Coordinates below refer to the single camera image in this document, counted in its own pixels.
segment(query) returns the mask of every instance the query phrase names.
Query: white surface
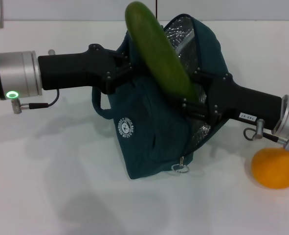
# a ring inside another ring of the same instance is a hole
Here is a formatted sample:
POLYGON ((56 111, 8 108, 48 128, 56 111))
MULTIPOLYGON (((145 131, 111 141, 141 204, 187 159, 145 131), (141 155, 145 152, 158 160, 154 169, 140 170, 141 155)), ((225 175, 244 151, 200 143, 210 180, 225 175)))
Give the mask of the white surface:
MULTIPOLYGON (((6 20, 122 21, 132 0, 3 0, 6 20)), ((155 0, 140 0, 155 12, 155 0)))
POLYGON ((180 13, 198 20, 288 20, 289 0, 158 0, 158 18, 180 13))
MULTIPOLYGON (((240 85, 289 94, 289 22, 206 24, 240 85)), ((124 34, 124 22, 5 22, 0 52, 115 49, 124 34)), ((276 145, 247 142, 245 127, 228 122, 195 153, 190 174, 131 181, 90 88, 62 90, 54 107, 19 116, 0 101, 0 235, 289 234, 289 189, 264 189, 245 170, 256 151, 276 145)))

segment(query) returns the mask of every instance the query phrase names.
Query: silver foil lining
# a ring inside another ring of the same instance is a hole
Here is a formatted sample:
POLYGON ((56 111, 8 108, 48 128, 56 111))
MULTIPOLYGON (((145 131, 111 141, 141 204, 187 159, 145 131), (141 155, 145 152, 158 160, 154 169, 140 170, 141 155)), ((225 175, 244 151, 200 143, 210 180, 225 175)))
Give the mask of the silver foil lining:
MULTIPOLYGON (((198 68, 197 45, 192 20, 189 17, 178 18, 165 32, 187 74, 191 76, 198 68)), ((195 84, 195 89, 200 96, 200 103, 205 103, 206 94, 203 87, 195 84)), ((193 149, 204 140, 211 127, 204 121, 192 118, 189 121, 192 124, 193 136, 188 149, 193 149)))

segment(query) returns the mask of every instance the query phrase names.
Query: black cable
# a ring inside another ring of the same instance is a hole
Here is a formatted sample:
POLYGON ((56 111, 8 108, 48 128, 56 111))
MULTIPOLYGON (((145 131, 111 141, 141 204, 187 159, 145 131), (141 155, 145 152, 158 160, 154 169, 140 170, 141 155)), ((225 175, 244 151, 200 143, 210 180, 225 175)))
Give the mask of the black cable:
POLYGON ((57 102, 58 98, 60 97, 60 90, 59 89, 56 90, 56 93, 57 93, 56 94, 56 98, 55 98, 55 100, 52 103, 50 103, 48 105, 49 107, 51 107, 53 104, 55 104, 57 102))
POLYGON ((244 131, 243 131, 243 135, 244 135, 244 137, 245 137, 248 141, 253 141, 253 140, 255 140, 255 139, 254 139, 255 134, 252 136, 252 138, 249 138, 249 137, 246 135, 246 132, 247 132, 247 131, 254 131, 254 132, 255 132, 255 129, 253 129, 253 128, 246 128, 246 129, 244 129, 244 131))
POLYGON ((44 108, 51 107, 53 104, 55 104, 57 102, 57 100, 60 97, 60 90, 57 89, 56 92, 57 92, 56 98, 52 103, 50 103, 50 104, 48 104, 48 103, 29 103, 28 104, 29 109, 44 109, 44 108))
POLYGON ((278 136, 273 136, 271 134, 267 134, 267 133, 263 133, 263 137, 265 137, 266 139, 269 139, 270 141, 274 141, 275 143, 278 142, 279 137, 278 136))

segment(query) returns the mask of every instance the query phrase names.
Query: bolt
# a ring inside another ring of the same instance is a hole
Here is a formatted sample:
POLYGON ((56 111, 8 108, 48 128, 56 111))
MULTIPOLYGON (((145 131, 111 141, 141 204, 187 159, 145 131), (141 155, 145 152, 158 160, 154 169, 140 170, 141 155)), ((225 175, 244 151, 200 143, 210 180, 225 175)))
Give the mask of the bolt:
POLYGON ((283 148, 289 151, 289 141, 287 141, 286 144, 283 145, 283 148))
POLYGON ((265 125, 265 121, 264 121, 263 119, 258 119, 258 120, 256 121, 256 133, 255 133, 255 137, 256 137, 257 139, 263 138, 264 125, 265 125))
POLYGON ((49 55, 55 55, 55 50, 53 50, 53 49, 48 50, 48 54, 49 55))

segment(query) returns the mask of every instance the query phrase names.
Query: zipper pull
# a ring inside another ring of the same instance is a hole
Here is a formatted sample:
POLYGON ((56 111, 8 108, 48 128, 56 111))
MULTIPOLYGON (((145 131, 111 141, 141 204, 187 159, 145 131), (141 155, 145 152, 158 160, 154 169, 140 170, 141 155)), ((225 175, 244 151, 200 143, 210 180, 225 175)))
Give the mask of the zipper pull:
POLYGON ((190 168, 187 165, 185 165, 183 161, 184 161, 184 156, 180 158, 179 164, 172 165, 172 170, 179 174, 188 173, 190 171, 190 168))

